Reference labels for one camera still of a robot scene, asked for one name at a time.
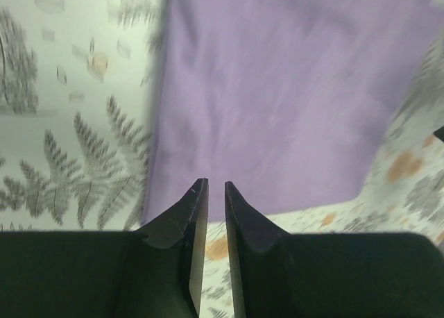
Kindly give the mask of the purple t shirt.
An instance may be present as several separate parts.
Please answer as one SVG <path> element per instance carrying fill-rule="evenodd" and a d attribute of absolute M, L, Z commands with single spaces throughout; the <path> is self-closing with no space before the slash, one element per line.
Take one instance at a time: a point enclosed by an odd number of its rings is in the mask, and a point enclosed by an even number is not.
<path fill-rule="evenodd" d="M 169 0 L 144 221 L 197 178 L 264 214 L 358 196 L 443 29 L 432 0 Z"/>

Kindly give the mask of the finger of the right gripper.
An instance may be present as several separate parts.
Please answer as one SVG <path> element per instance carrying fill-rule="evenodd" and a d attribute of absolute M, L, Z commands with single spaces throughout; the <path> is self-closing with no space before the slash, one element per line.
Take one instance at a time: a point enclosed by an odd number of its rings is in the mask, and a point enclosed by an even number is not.
<path fill-rule="evenodd" d="M 434 136 L 438 138 L 440 141 L 444 141 L 444 126 L 434 131 Z"/>

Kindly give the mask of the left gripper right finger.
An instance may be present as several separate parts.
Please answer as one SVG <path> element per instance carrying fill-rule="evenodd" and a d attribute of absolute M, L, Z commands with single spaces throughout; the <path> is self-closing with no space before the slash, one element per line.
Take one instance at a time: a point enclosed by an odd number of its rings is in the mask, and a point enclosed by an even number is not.
<path fill-rule="evenodd" d="M 236 317 L 442 317 L 443 255 L 415 233 L 288 233 L 225 184 Z"/>

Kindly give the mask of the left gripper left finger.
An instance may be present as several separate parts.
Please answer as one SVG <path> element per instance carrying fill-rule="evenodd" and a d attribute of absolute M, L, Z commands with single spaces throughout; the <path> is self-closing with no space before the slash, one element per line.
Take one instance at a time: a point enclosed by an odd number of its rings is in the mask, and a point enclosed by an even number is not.
<path fill-rule="evenodd" d="M 1 234 L 2 317 L 197 317 L 208 181 L 136 231 Z"/>

